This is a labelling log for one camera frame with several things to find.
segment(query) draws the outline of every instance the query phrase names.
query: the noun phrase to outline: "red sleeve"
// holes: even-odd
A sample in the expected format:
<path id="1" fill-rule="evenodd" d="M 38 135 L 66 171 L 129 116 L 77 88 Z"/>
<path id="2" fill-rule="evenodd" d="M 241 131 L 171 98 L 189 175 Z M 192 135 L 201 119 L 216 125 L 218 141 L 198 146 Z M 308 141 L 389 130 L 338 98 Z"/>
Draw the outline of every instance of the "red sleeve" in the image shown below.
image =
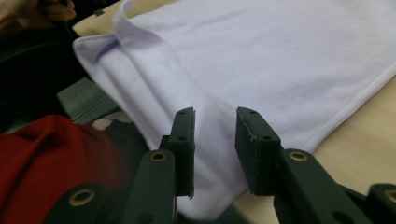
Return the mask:
<path id="1" fill-rule="evenodd" d="M 0 223 L 42 223 L 74 186 L 114 189 L 130 177 L 121 152 L 104 133 L 61 116 L 44 117 L 0 134 Z"/>

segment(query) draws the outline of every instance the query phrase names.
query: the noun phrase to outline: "red garment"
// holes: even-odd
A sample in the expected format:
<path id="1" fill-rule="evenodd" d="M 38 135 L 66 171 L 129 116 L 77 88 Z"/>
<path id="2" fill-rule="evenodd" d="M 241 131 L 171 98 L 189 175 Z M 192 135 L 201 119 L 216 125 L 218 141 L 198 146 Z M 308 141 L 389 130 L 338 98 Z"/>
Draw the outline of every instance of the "red garment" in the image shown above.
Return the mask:
<path id="1" fill-rule="evenodd" d="M 74 186 L 114 189 L 130 177 L 107 135 L 61 116 L 44 117 L 0 134 L 0 223 L 42 223 Z"/>

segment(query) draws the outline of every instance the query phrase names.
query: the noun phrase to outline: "wooden table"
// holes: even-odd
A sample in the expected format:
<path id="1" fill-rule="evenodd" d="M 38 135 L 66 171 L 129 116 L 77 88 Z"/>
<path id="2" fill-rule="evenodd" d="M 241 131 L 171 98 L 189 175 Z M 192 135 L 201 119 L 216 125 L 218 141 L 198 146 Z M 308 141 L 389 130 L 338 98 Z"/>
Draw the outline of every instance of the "wooden table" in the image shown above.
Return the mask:
<path id="1" fill-rule="evenodd" d="M 137 16 L 172 2 L 136 0 L 126 15 Z M 111 20 L 119 5 L 77 23 L 74 30 L 81 36 L 112 33 Z M 396 184 L 396 77 L 339 126 L 314 156 L 336 182 L 362 194 L 374 183 Z M 250 223 L 278 223 L 272 200 L 247 191 L 233 206 Z"/>

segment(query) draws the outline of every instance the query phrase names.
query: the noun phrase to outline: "white fabric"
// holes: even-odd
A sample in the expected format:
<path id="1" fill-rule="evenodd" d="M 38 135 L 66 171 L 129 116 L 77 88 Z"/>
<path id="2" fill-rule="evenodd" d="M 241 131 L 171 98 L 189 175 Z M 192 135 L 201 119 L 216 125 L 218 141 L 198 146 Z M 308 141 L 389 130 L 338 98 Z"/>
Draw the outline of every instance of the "white fabric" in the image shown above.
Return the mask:
<path id="1" fill-rule="evenodd" d="M 215 218 L 247 188 L 236 108 L 262 114 L 282 146 L 313 152 L 396 73 L 394 0 L 181 0 L 83 37 L 75 52 L 152 149 L 196 110 L 191 218 Z"/>

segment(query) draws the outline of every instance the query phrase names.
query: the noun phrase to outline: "person's arm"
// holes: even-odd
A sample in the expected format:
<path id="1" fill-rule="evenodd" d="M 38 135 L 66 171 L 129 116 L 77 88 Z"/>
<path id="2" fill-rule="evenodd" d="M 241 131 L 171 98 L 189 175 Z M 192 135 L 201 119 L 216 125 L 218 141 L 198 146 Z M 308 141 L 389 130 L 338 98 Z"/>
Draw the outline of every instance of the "person's arm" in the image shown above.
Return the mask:
<path id="1" fill-rule="evenodd" d="M 76 17 L 74 4 L 59 0 L 0 0 L 0 41 L 28 29 L 52 27 L 50 21 L 69 21 Z"/>

